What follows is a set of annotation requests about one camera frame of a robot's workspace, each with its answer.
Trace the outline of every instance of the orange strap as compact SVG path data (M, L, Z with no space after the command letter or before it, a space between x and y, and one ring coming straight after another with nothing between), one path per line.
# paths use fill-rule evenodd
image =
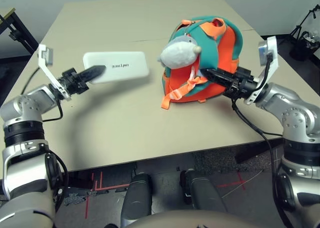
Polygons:
M220 18L215 18L211 23L203 23L200 27L208 36L213 37L214 40L217 40L217 37L224 34L227 30L224 20Z
M196 86L196 84L203 84L207 81L208 80L205 77L196 77L192 80L188 80L185 85L182 85L180 88L172 90L170 93L165 95L162 100L161 107L164 109L169 109L171 99L179 100L184 95L189 93Z

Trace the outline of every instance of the beige table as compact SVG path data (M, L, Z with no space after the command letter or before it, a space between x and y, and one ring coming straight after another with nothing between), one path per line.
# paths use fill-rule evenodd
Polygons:
M191 1L195 3L192 8L184 5ZM261 140L237 117L224 96L203 104L172 104L169 110L160 107L163 68L157 57L177 22L206 13L227 17L238 25L243 35L240 65L258 75L262 69L257 46L262 39L223 0L111 0L65 5L42 41L54 48L52 72L56 77L71 67L83 70L82 57L90 51L143 51L150 68L148 78L89 85L88 91L62 103L62 120L44 124L50 148L69 170ZM319 96L281 57L279 64L271 81L320 105ZM33 55L8 99L19 94L36 67L37 56ZM48 79L40 72L30 89L44 83ZM261 129L282 131L276 118L254 105L239 101L239 108ZM55 109L44 118L58 115Z

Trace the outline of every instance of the black leg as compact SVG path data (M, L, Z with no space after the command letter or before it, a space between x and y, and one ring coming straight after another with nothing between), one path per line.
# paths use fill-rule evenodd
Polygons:
M14 22L14 19L10 16L6 19L6 22L10 25ZM8 28L7 24L4 22L1 22L0 24L0 34L2 34L6 29Z
M35 38L32 36L32 34L29 32L29 30L26 28L23 22L19 19L16 13L12 13L11 17L13 18L12 25L20 31L23 39L26 40L30 47L35 51L38 48L39 43L35 40Z

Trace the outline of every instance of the backpack strap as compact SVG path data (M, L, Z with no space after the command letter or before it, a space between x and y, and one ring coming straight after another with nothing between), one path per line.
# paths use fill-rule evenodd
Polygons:
M197 76L192 80L188 80L186 84L182 85L180 88L172 90L170 93L165 95L162 100L161 107L164 109L168 109L171 99L179 100L184 95L189 93L197 84L203 84L203 83L206 83L207 81L208 80L205 77L199 77L199 76Z
M190 77L187 80L187 82L164 96L161 104L162 108L168 109L171 100L181 99L183 96L187 95L190 91L192 91L196 87L196 85L208 83L208 80L205 77L196 76L198 69L199 62L195 62L195 64L191 68Z

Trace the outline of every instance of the black cable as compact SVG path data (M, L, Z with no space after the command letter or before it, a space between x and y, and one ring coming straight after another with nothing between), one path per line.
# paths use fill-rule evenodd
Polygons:
M271 160L271 174L272 174L272 196L273 196L273 201L275 203L276 209L279 213L279 216L284 223L284 225L287 228L294 228L293 225L291 224L289 218L285 214L284 210L281 208L278 199L277 199L277 191L276 191L276 172L275 172L275 158L274 158L274 153L272 151L272 146L269 142L269 140L266 138L264 135L263 131L259 128L257 128L254 124L252 124L239 110L239 108L236 105L237 99L232 99L232 108L236 112L236 114L239 116L239 118L246 123L250 128L252 128L255 132L257 132L267 143L269 147L269 152L270 152L270 160Z
M265 65L265 69L264 69L264 77L263 77L262 83L260 84L259 87L253 89L252 92L260 90L266 84L268 73L269 73L270 64L271 64L272 61L273 61L272 53L267 54L266 55L266 65Z
M27 86L29 85L31 79L34 77L34 75L35 75L39 70L40 70L39 67L36 68L36 70L34 70L34 72L30 75L30 77L28 78L26 84L24 85L24 87L23 87L23 89L22 89L22 91L21 91L21 94L24 94L24 93L25 93L26 88L27 88Z
M65 198L65 195L66 195L66 190L67 190L68 184L69 184L69 174L68 174L68 169L67 169L65 163L62 161L62 159L57 154L55 154L52 150L50 150L50 153L55 155L57 161L62 166L63 172L64 172L62 193L59 195L59 197L55 203L55 211L57 212L58 209L60 208L64 198Z
M54 118L54 119L46 119L44 120L43 122L49 122L49 121L55 121L55 120L60 120L63 118L64 116L64 113L62 111L62 107L61 107L61 103L60 103L60 100L59 99L56 99L56 105L58 106L58 109L59 109L59 112L60 112L60 117L59 118Z
M233 110L236 112L236 114L239 116L239 118L246 123L251 129L253 129L255 132L257 132L258 134L267 134L267 135L274 135L274 136L280 136L282 137L281 134L275 134L275 133L270 133L270 132L265 132L261 129L259 129L258 127L256 127L253 123L251 123L245 116L244 114L239 110L236 101L238 99L232 99L232 108Z

